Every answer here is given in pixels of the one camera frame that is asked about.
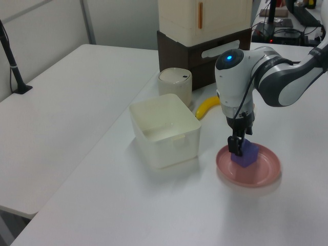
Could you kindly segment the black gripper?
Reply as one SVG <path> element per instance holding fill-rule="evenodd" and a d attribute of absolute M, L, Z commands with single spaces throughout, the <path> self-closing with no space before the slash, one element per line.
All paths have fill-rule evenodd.
<path fill-rule="evenodd" d="M 242 112 L 236 119 L 227 117 L 227 123 L 233 129 L 233 134 L 228 137 L 228 148 L 230 153 L 233 153 L 236 156 L 242 156 L 244 133 L 246 135 L 253 134 L 252 127 L 254 120 L 254 112 L 251 112 L 250 114 Z"/>

